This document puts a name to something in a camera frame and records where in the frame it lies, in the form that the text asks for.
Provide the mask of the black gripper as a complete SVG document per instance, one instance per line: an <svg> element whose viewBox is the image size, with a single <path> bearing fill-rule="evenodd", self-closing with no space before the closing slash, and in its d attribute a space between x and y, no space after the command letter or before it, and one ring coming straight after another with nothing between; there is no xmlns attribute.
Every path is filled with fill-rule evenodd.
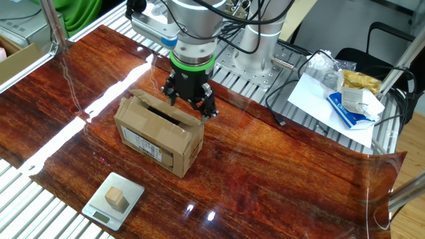
<svg viewBox="0 0 425 239"><path fill-rule="evenodd" d="M169 105L174 106L179 95L181 99L191 102L193 109L201 113L202 122L217 117L214 88L208 84L213 70L193 72L176 68L173 69L173 73L173 79L166 79L161 87L163 94L169 100Z"/></svg>

